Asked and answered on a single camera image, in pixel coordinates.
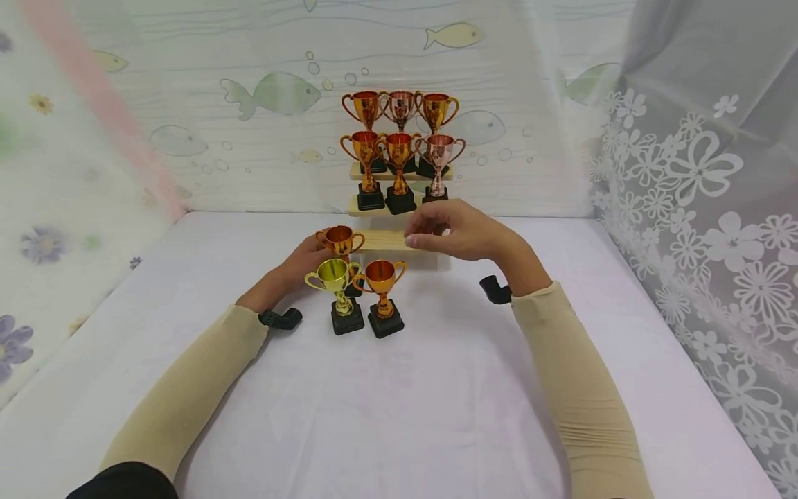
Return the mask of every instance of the person's left hand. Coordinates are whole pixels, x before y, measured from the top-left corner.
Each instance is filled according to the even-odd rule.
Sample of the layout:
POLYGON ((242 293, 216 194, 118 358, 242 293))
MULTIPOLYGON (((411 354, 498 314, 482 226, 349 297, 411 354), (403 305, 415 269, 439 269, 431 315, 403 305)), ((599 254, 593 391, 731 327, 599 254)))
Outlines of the person's left hand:
POLYGON ((308 236, 286 261, 270 270, 235 304, 257 314, 270 310, 286 295, 301 288, 305 275, 315 272, 319 265, 334 257, 335 254, 324 248, 315 235, 308 236))

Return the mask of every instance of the black trophy base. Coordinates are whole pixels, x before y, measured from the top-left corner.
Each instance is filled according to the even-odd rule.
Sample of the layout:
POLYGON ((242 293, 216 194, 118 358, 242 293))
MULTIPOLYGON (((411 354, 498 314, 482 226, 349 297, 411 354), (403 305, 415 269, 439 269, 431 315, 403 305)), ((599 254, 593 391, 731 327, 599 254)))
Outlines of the black trophy base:
POLYGON ((424 197, 421 198, 422 203, 430 203, 432 201, 446 201, 448 199, 448 187, 444 186, 443 196, 433 196, 429 193, 429 187, 424 190, 424 197))
MULTIPOLYGON (((440 171, 440 174, 446 175, 448 172, 448 165, 444 166, 444 169, 440 171)), ((418 158, 418 170, 417 173, 421 176, 425 176, 428 179, 435 178, 435 167, 430 164, 423 155, 418 158)))
POLYGON ((380 183, 374 182, 377 189, 374 192, 364 192, 363 183, 358 184, 358 210, 366 212, 368 210, 379 210, 385 207, 385 197, 380 190, 380 183))
POLYGON ((355 296, 363 296, 363 291, 360 291, 352 283, 350 283, 350 285, 344 290, 344 296, 349 296, 350 298, 355 296))
MULTIPOLYGON (((395 166, 393 166, 393 163, 386 163, 386 164, 388 165, 388 170, 391 172, 391 175, 396 175, 397 174, 397 168, 395 166)), ((413 156, 412 158, 407 160, 407 163, 405 163, 405 169, 403 169, 402 172, 403 173, 413 173, 416 170, 418 170, 418 167, 416 166, 416 157, 413 156)))
POLYGON ((354 310, 346 317, 338 315, 335 311, 335 302, 333 302, 333 311, 331 312, 333 316, 333 332, 337 336, 345 335, 346 333, 351 333, 352 331, 357 331, 365 327, 363 312, 360 310, 360 305, 358 305, 358 302, 356 302, 354 298, 351 300, 354 310))
POLYGON ((385 200, 385 205, 388 207, 391 215, 399 215, 400 213, 415 211, 416 200, 413 191, 409 188, 406 194, 398 196, 393 193, 393 186, 390 186, 388 188, 388 199, 385 200))
POLYGON ((405 323, 402 322, 401 314, 399 314, 399 309, 396 305, 393 305, 393 315, 387 319, 377 317, 377 304, 369 307, 369 310, 371 311, 369 313, 369 324, 371 324, 371 329, 374 331, 374 336, 383 339, 385 336, 390 336, 397 331, 405 329, 405 323))

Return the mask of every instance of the beige sleeve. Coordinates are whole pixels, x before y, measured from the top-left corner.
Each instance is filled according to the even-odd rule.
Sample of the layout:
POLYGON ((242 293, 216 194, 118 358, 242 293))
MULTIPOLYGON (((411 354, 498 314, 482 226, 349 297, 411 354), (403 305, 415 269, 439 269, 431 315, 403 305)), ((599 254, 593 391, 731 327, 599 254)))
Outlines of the beige sleeve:
POLYGON ((144 396, 111 442, 100 469, 139 461, 174 479, 183 456, 258 354, 267 331, 256 313, 231 305, 144 396))
POLYGON ((634 427, 559 283, 512 298, 565 446, 573 499, 653 499, 634 427))

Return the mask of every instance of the bronze trophy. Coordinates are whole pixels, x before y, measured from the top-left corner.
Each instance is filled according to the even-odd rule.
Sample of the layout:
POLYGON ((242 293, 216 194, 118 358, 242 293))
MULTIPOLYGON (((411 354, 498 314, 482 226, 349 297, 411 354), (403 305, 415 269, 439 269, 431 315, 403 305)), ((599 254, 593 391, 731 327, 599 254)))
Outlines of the bronze trophy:
POLYGON ((376 134, 374 132, 355 132, 352 135, 345 135, 341 137, 341 149, 360 162, 361 170, 363 171, 363 179, 358 184, 358 209, 362 212, 366 210, 378 210, 385 207, 385 197, 380 190, 380 183, 374 179, 372 175, 371 164, 374 158, 381 156, 377 147, 381 142, 381 138, 385 134, 376 134), (344 145, 344 140, 352 142, 355 154, 352 154, 349 149, 344 145))
POLYGON ((448 189, 444 185, 443 171, 450 163, 460 157, 460 154, 465 150, 465 140, 455 139, 448 135, 430 135, 429 137, 419 138, 416 142, 416 152, 421 149, 421 146, 427 144, 427 155, 433 163, 433 171, 435 176, 432 183, 425 189, 425 196, 421 200, 422 203, 429 201, 440 201, 448 199, 448 189), (463 148, 454 156, 454 144, 462 144, 463 148))
POLYGON ((392 299, 388 298, 388 293, 399 279, 407 271, 407 263, 390 263, 388 260, 374 260, 365 266, 365 273, 358 274, 354 278, 354 286, 366 293, 379 295, 379 303, 372 305, 369 310, 369 323, 374 335, 378 338, 392 335, 405 328, 405 323, 401 320, 401 315, 392 299), (358 281, 365 280, 371 289, 364 289, 358 281))
MULTIPOLYGON (((440 129, 449 123, 460 111, 460 101, 455 97, 450 97, 445 93, 422 93, 416 92, 413 96, 416 103, 418 113, 424 118, 427 126, 429 127, 429 134, 436 135, 440 129), (449 104, 454 103, 454 111, 452 116, 446 117, 448 114, 449 104)), ((421 176, 433 178, 435 176, 435 168, 432 161, 429 159, 428 152, 425 152, 418 160, 417 172, 421 176)))
MULTIPOLYGON (((347 93, 341 97, 341 105, 344 106, 344 110, 351 117, 360 121, 363 126, 365 126, 367 132, 373 131, 372 127, 374 127, 374 123, 385 113, 385 108, 380 107, 380 94, 371 90, 356 92, 354 95, 347 93), (347 99, 354 103, 354 113, 346 106, 347 99)), ((365 173, 363 169, 364 166, 361 164, 360 173, 365 173)), ((371 165, 371 171, 375 173, 381 173, 387 170, 385 162, 381 157, 376 158, 371 165)))
POLYGON ((420 133, 409 135, 408 133, 391 133, 385 141, 385 151, 388 153, 388 168, 396 173, 393 186, 388 188, 388 199, 385 204, 388 206, 392 215, 411 212, 416 209, 413 191, 405 181, 405 165, 407 160, 415 156, 413 150, 413 140, 421 139, 420 133))
POLYGON ((345 335, 365 326, 358 302, 354 298, 344 295, 344 290, 352 281, 350 272, 355 271, 354 278, 356 279, 359 276, 360 268, 359 263, 347 263, 340 258, 331 258, 319 265, 316 272, 305 276, 305 283, 308 286, 335 294, 332 319, 333 331, 336 335, 345 335), (318 279, 322 285, 318 286, 312 283, 311 279, 318 279))
MULTIPOLYGON (((336 225, 335 227, 327 228, 323 231, 316 231, 316 240, 321 243, 325 248, 349 263, 349 255, 359 250, 365 243, 365 236, 360 232, 353 232, 351 228, 345 225, 336 225), (354 241, 360 238, 360 244, 355 246, 354 241)), ((350 268, 350 284, 345 290, 346 296, 360 296, 363 293, 357 288, 352 286, 354 279, 354 269, 350 268)))

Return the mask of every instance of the fish drawing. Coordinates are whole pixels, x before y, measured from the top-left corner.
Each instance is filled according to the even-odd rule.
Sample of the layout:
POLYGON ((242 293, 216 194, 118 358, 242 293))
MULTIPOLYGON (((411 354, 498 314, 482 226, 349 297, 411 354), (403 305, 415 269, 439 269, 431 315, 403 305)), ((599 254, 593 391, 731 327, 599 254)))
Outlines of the fish drawing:
POLYGON ((94 50, 93 52, 94 60, 97 61, 97 64, 99 64, 106 73, 116 73, 128 67, 128 62, 118 55, 105 52, 104 50, 94 50))
POLYGON ((433 46, 435 42, 450 49, 462 49, 481 42, 483 38, 485 38, 485 32, 479 26, 458 22, 440 28, 438 31, 427 30, 427 44, 424 45, 424 50, 433 46))
POLYGON ((299 154, 291 153, 291 163, 301 161, 302 163, 318 163, 323 160, 324 156, 314 151, 313 149, 305 149, 299 154))
MULTIPOLYGON (((424 118, 416 116, 416 125, 422 132, 429 133, 424 118)), ((501 118, 489 111, 468 111, 458 114, 444 127, 444 132, 462 138, 467 145, 482 145, 499 140, 507 129, 501 118)))
POLYGON ((164 125, 150 135, 150 142, 156 151, 169 156, 196 156, 207 149, 191 130, 177 125, 164 125))
POLYGON ((562 71, 557 70, 555 81, 561 96, 565 96, 579 104, 594 104, 615 90, 621 77, 621 65, 607 62, 595 65, 567 83, 562 71))
POLYGON ((219 84, 227 91, 225 101, 240 104, 241 121, 250 119, 258 106, 285 115, 301 114, 322 96, 312 84, 291 73, 267 74, 252 95, 237 81, 222 80, 219 84))

